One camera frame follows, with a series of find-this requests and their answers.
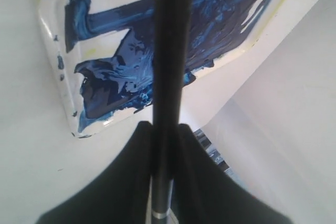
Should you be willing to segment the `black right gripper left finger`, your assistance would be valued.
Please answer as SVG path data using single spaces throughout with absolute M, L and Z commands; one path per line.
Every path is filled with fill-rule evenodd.
M 145 223 L 151 177 L 149 122 L 140 122 L 114 161 L 38 223 Z

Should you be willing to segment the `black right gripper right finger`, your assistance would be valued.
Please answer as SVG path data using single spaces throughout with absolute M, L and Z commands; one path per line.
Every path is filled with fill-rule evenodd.
M 180 223 L 291 223 L 228 177 L 186 124 L 178 127 L 174 180 Z

